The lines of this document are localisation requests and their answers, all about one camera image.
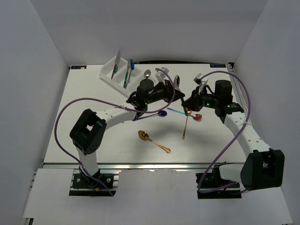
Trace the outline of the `pink handled silver spoon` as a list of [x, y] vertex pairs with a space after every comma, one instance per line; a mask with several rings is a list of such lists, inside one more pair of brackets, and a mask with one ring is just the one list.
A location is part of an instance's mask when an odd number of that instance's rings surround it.
[[143, 74], [145, 79], [148, 79], [150, 77], [150, 75], [151, 75], [151, 71], [149, 69], [147, 69]]

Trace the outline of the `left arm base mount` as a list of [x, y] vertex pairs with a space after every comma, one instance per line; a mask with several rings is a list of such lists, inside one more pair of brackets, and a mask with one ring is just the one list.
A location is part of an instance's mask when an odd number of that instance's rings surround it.
[[113, 173], [98, 173], [98, 178], [108, 190], [98, 181], [87, 177], [80, 171], [73, 172], [69, 196], [87, 196], [87, 197], [112, 197], [116, 193], [118, 186], [119, 176]]

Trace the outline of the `slim gold spoon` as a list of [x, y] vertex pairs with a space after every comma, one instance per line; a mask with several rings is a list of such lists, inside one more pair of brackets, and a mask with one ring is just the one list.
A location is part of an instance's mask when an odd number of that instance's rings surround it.
[[187, 116], [186, 116], [186, 122], [185, 122], [185, 126], [184, 126], [184, 131], [183, 131], [183, 135], [182, 135], [182, 139], [185, 139], [185, 134], [186, 134], [186, 129], [187, 129], [187, 123], [188, 123], [188, 118], [191, 115], [192, 111], [187, 109]]

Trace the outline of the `blue iridescent fork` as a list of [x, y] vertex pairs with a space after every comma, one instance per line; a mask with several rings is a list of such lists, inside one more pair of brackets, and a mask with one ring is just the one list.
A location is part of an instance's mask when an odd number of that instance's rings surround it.
[[132, 59], [130, 59], [130, 69], [134, 70], [134, 68], [135, 68], [134, 61]]

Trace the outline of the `dark handled steak knife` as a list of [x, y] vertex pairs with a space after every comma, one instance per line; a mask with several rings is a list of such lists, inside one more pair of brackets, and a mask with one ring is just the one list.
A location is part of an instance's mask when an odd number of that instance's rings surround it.
[[118, 53], [116, 55], [116, 58], [115, 58], [115, 63], [114, 63], [114, 66], [117, 65], [119, 66], [119, 63], [120, 63], [120, 53], [121, 53], [121, 49], [118, 50]]

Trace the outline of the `rainbow iridescent spoon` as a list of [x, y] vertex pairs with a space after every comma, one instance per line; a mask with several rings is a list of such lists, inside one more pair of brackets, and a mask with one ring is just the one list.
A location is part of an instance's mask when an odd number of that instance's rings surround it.
[[201, 120], [201, 119], [202, 119], [202, 115], [201, 115], [201, 114], [194, 114], [194, 115], [192, 115], [192, 114], [191, 114], [191, 111], [188, 111], [187, 113], [184, 113], [184, 112], [182, 112], [182, 111], [174, 110], [174, 109], [171, 109], [171, 108], [167, 108], [167, 110], [172, 111], [172, 112], [175, 112], [175, 113], [184, 114], [184, 115], [186, 115], [186, 116], [190, 116], [190, 117], [192, 117], [194, 120]]

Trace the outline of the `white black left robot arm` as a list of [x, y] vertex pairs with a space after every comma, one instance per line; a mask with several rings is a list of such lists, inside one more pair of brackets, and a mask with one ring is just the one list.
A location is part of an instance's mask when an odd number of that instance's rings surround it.
[[127, 111], [123, 108], [111, 108], [106, 111], [93, 112], [86, 109], [72, 128], [70, 137], [75, 145], [82, 165], [83, 182], [88, 187], [94, 187], [99, 182], [99, 168], [96, 150], [100, 147], [104, 133], [109, 128], [125, 121], [141, 117], [147, 110], [148, 104], [163, 100], [169, 103], [183, 98], [185, 94], [173, 86], [169, 80], [154, 85], [153, 81], [142, 80], [125, 103], [125, 107], [134, 107], [138, 112]]

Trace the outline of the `purple blue iridescent spoon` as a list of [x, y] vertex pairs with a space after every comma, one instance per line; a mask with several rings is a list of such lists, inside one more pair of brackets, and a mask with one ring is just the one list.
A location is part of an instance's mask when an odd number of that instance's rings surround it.
[[143, 116], [143, 117], [140, 117], [140, 118], [136, 118], [133, 121], [143, 120], [143, 119], [147, 119], [147, 118], [154, 117], [154, 116], [165, 117], [166, 115], [167, 115], [167, 112], [165, 110], [161, 110], [161, 111], [159, 111], [155, 114], [151, 114], [151, 115], [148, 115], [148, 116]]

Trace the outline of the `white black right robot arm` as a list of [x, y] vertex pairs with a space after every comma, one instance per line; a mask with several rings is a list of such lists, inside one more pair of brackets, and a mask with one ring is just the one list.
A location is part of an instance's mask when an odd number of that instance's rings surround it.
[[240, 183], [247, 191], [281, 186], [285, 156], [281, 150], [272, 149], [246, 122], [243, 108], [233, 101], [231, 82], [216, 81], [214, 93], [209, 94], [206, 79], [197, 78], [195, 81], [198, 87], [183, 106], [196, 112], [204, 107], [214, 109], [246, 156], [243, 165], [222, 164], [215, 168], [212, 183], [217, 187], [224, 186], [228, 181]]

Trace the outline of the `ornate gold spoon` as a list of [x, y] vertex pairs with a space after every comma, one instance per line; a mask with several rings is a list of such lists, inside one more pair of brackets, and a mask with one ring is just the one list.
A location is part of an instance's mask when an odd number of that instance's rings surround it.
[[166, 148], [165, 146], [160, 145], [160, 144], [158, 144], [157, 142], [155, 142], [155, 141], [153, 141], [152, 139], [150, 139], [150, 138], [149, 138], [149, 135], [148, 135], [145, 131], [139, 130], [139, 131], [138, 131], [138, 135], [139, 135], [139, 137], [140, 137], [142, 140], [152, 142], [153, 144], [157, 145], [157, 146], [160, 147], [162, 150], [164, 150], [166, 153], [171, 153], [171, 152], [172, 152], [169, 148]]

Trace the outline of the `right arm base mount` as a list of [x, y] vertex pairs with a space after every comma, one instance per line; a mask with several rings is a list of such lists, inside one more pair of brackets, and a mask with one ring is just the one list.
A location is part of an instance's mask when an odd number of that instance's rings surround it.
[[[201, 184], [201, 190], [211, 190], [232, 183], [230, 180], [224, 180], [219, 173], [219, 165], [213, 166], [211, 172], [208, 172]], [[241, 198], [239, 183], [227, 188], [222, 188], [215, 192], [200, 193], [197, 192], [198, 199], [233, 199]]]

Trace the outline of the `teal handled silver spoon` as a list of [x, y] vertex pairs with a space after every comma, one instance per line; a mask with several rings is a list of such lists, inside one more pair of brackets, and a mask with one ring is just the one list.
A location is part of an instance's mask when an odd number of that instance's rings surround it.
[[184, 94], [180, 90], [180, 77], [179, 77], [179, 75], [175, 76], [173, 83], [174, 83], [174, 86], [175, 86], [176, 90], [181, 93], [180, 100], [183, 103], [184, 102]]

